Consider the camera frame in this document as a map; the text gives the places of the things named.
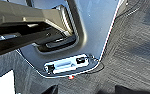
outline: floor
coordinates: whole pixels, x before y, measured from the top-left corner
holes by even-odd
[[[137,1],[128,0],[127,9]],[[40,94],[52,85],[59,86],[59,94],[113,94],[115,85],[150,92],[150,0],[141,0],[138,6],[137,12],[115,20],[101,72],[73,80],[46,79],[12,51],[0,56],[0,76],[14,70],[15,90],[21,94]]]

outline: metal bracket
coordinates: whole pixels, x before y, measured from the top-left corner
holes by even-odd
[[[55,39],[54,35],[57,35],[57,38],[73,35],[68,13],[62,5],[56,9],[43,10],[0,1],[0,36],[16,32],[24,35],[0,41],[0,55],[45,38],[47,34],[50,35],[50,39]]]

